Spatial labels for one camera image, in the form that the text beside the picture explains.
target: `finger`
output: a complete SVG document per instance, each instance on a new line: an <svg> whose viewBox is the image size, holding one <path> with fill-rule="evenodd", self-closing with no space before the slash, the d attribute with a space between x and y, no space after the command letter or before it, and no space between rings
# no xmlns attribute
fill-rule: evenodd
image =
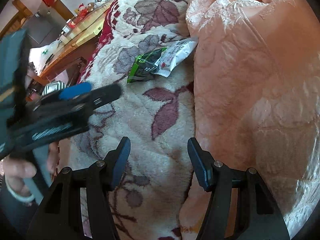
<svg viewBox="0 0 320 240"><path fill-rule="evenodd" d="M5 180L10 185L12 190L20 196L30 196L31 193L21 178L6 176Z"/></svg>
<svg viewBox="0 0 320 240"><path fill-rule="evenodd" d="M32 178L37 172L32 163L26 160L12 159L9 156L3 161L3 171L6 176L18 178Z"/></svg>
<svg viewBox="0 0 320 240"><path fill-rule="evenodd" d="M47 168L50 173L54 173L56 170L56 165L59 159L58 142L49 144L49 155L47 161Z"/></svg>

